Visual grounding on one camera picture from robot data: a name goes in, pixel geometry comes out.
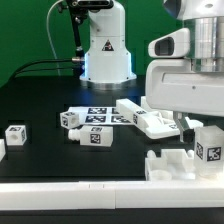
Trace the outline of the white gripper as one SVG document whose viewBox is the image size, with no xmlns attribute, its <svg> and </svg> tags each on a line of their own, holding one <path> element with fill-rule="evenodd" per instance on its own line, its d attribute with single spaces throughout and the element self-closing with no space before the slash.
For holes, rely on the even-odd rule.
<svg viewBox="0 0 224 224">
<path fill-rule="evenodd" d="M 224 117 L 224 74 L 194 72 L 190 51 L 190 31 L 182 28 L 152 41 L 148 54 L 145 95 L 153 109 L 174 111 L 180 141 L 193 141 L 187 113 Z"/>
</svg>

